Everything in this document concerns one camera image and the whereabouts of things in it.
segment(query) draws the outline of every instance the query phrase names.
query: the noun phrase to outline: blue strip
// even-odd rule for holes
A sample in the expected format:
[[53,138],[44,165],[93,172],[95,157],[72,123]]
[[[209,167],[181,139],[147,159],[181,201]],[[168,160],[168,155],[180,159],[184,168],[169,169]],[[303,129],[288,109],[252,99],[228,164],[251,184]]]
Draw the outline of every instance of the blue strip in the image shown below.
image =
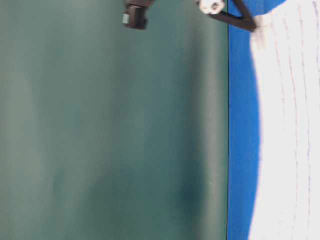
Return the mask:
[[[252,15],[269,12],[285,0],[244,0]],[[232,0],[229,12],[239,15]],[[258,162],[257,83],[250,33],[229,27],[229,189],[228,240],[247,240],[253,215]]]

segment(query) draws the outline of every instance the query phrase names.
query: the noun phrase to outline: white fabric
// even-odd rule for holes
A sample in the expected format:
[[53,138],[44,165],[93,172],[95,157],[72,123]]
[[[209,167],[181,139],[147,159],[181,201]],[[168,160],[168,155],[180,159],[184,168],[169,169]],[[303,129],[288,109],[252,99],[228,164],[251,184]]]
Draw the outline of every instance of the white fabric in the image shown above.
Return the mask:
[[320,240],[320,0],[287,0],[251,35],[260,159],[250,240]]

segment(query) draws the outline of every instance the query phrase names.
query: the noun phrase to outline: green surface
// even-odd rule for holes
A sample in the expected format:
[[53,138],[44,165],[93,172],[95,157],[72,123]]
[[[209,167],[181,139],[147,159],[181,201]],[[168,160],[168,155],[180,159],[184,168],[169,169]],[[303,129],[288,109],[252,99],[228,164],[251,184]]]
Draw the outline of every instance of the green surface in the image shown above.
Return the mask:
[[0,240],[224,240],[227,26],[162,0],[0,1]]

